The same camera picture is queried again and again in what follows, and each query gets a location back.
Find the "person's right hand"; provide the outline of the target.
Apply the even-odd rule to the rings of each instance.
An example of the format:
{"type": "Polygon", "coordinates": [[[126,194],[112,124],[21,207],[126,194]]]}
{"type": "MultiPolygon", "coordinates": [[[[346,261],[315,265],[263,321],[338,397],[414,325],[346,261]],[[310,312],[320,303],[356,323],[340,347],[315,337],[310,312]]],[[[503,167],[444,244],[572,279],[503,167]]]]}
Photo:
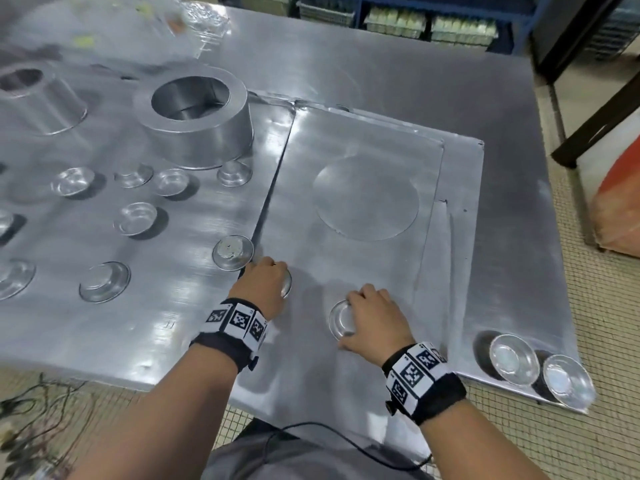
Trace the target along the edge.
{"type": "Polygon", "coordinates": [[[377,290],[367,283],[346,296],[353,311],[356,332],[365,334],[364,352],[352,352],[382,367],[399,350],[416,344],[409,323],[390,297],[388,290],[377,290]]]}

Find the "person's left hand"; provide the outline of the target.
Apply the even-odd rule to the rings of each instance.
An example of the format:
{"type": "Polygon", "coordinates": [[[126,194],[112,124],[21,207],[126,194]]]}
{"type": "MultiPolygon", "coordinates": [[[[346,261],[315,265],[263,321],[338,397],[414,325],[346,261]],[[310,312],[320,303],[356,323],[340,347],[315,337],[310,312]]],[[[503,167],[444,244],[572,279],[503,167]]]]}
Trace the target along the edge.
{"type": "Polygon", "coordinates": [[[281,288],[282,282],[249,281],[245,277],[244,268],[243,275],[231,287],[228,298],[250,302],[260,310],[267,321],[272,321],[284,309],[284,299],[280,296],[281,288]]]}

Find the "person's right forearm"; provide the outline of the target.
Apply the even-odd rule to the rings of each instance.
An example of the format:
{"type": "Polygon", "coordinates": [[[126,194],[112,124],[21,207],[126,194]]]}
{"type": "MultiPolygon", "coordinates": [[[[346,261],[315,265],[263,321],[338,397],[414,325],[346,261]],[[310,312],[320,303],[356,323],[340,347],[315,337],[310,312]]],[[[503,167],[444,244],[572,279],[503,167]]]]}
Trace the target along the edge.
{"type": "Polygon", "coordinates": [[[467,399],[420,430],[442,480],[550,480],[467,399]]]}

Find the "person's left forearm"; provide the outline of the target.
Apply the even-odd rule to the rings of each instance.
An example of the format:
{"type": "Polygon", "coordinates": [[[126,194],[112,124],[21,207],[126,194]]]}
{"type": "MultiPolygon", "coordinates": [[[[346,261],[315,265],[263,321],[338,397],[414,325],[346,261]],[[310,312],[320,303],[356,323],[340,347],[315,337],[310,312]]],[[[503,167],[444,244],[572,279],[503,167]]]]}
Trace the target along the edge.
{"type": "Polygon", "coordinates": [[[237,375],[228,355],[191,346],[68,480],[199,480],[237,375]]]}

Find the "black marker wristband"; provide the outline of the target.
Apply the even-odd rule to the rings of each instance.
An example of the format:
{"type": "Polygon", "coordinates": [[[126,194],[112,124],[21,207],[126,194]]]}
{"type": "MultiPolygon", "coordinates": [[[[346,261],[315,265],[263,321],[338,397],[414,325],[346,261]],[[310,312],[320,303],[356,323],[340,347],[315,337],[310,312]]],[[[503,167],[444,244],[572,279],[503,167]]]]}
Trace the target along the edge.
{"type": "Polygon", "coordinates": [[[201,345],[228,355],[238,372],[252,371],[268,328],[269,322],[258,306],[244,299],[227,298],[212,310],[189,345],[201,345]]]}
{"type": "Polygon", "coordinates": [[[391,415],[400,412],[415,425],[434,419],[467,397],[467,389],[430,342],[400,348],[382,365],[391,415]]]}

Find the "raised metal sheet panel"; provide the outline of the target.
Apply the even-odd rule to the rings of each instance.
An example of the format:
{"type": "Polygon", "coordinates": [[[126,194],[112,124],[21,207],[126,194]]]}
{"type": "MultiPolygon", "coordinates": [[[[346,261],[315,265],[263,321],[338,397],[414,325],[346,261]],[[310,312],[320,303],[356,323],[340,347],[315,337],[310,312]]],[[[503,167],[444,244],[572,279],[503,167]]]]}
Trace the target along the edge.
{"type": "Polygon", "coordinates": [[[260,253],[288,264],[292,288],[230,404],[274,426],[320,422],[360,445],[426,458],[418,428],[385,408],[380,368],[340,350],[327,318],[349,291],[371,283],[389,291],[416,339],[446,352],[449,320],[465,314],[483,161],[479,139],[372,113],[297,106],[258,243],[260,253]],[[418,191],[418,216],[403,233],[356,241],[318,217],[316,176],[352,156],[388,164],[418,191]]]}

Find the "round flat metal disc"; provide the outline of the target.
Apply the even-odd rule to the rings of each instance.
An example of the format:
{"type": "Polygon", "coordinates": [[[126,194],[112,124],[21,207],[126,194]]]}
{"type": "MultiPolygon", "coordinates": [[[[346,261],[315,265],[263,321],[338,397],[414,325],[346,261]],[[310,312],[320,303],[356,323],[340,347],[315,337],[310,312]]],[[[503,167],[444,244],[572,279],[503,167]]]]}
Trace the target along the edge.
{"type": "Polygon", "coordinates": [[[312,185],[318,217],[348,239],[384,241],[407,230],[419,213],[419,193],[409,178],[364,156],[338,159],[312,185]]]}

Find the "person's grey clothing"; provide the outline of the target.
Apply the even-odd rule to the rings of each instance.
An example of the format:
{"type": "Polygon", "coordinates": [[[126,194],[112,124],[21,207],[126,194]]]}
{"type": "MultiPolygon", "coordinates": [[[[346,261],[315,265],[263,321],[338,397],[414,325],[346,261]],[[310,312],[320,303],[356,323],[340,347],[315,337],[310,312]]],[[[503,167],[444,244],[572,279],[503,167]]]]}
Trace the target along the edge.
{"type": "Polygon", "coordinates": [[[388,447],[329,448],[253,419],[212,450],[200,480],[435,480],[388,447]]]}

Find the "scattered group of metal bowls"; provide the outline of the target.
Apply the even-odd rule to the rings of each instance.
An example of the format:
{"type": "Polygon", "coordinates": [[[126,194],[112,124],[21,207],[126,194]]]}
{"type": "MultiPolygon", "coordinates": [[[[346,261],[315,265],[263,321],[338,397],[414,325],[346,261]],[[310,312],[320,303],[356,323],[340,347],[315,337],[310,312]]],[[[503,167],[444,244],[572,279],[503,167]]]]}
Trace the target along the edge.
{"type": "Polygon", "coordinates": [[[24,224],[0,249],[0,318],[89,309],[194,310],[226,297],[236,274],[215,265],[227,235],[249,237],[260,186],[228,188],[217,170],[166,172],[124,188],[115,170],[69,162],[0,163],[0,209],[24,224]]]}

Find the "clear crumpled plastic wrap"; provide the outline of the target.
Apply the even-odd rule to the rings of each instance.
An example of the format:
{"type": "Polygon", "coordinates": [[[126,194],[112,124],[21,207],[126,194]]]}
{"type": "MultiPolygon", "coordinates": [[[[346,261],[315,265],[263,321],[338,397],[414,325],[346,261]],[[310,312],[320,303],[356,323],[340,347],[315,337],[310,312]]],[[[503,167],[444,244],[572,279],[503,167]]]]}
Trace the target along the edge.
{"type": "Polygon", "coordinates": [[[222,39],[229,27],[227,8],[199,0],[164,0],[164,21],[176,36],[187,34],[206,42],[222,39]]]}

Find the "tray of pale packets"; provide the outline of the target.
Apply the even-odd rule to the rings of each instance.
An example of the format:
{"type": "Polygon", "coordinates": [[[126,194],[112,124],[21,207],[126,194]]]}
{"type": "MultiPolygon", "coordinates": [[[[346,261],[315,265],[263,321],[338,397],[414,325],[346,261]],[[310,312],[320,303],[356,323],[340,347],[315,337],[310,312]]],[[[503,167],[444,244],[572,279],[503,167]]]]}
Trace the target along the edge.
{"type": "Polygon", "coordinates": [[[447,45],[488,48],[499,38],[494,20],[437,15],[432,18],[430,41],[447,45]]]}
{"type": "Polygon", "coordinates": [[[419,39],[427,30],[425,13],[383,6],[372,6],[364,19],[364,26],[370,32],[391,36],[419,39]]]}

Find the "orange sack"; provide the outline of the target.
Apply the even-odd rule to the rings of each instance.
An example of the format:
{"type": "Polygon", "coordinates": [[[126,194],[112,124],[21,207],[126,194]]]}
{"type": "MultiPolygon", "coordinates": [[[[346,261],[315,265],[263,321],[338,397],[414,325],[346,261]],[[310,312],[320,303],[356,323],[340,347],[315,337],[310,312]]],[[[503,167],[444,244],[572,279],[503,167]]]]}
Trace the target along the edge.
{"type": "Polygon", "coordinates": [[[640,258],[640,139],[613,163],[589,210],[599,247],[640,258]]]}

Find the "blue metal shelf rack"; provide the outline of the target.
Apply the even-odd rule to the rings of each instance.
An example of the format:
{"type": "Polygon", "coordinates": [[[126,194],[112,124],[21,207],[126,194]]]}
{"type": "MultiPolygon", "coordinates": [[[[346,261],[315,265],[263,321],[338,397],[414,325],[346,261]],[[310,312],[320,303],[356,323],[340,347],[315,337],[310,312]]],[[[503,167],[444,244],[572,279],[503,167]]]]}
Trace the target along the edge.
{"type": "MultiPolygon", "coordinates": [[[[294,13],[299,15],[296,7],[294,13]]],[[[535,0],[309,0],[318,6],[345,12],[355,12],[355,23],[348,27],[366,30],[364,19],[372,6],[411,9],[425,13],[427,30],[418,40],[430,41],[431,21],[437,15],[494,20],[499,28],[499,38],[488,47],[448,45],[475,48],[498,54],[511,54],[524,48],[531,31],[535,0]]]]}

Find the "black metal frame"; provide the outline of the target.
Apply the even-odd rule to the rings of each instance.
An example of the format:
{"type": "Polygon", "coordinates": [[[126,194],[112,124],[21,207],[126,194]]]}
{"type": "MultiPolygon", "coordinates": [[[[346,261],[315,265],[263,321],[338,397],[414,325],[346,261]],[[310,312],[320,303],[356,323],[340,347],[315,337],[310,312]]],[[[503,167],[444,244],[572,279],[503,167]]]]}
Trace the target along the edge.
{"type": "MultiPolygon", "coordinates": [[[[588,47],[606,35],[632,30],[640,38],[640,0],[537,0],[542,12],[532,33],[534,71],[553,86],[573,62],[612,61],[599,58],[612,45],[599,50],[588,47]]],[[[578,158],[608,136],[633,112],[640,109],[640,72],[625,83],[594,115],[555,149],[552,159],[575,169],[578,158]]]]}

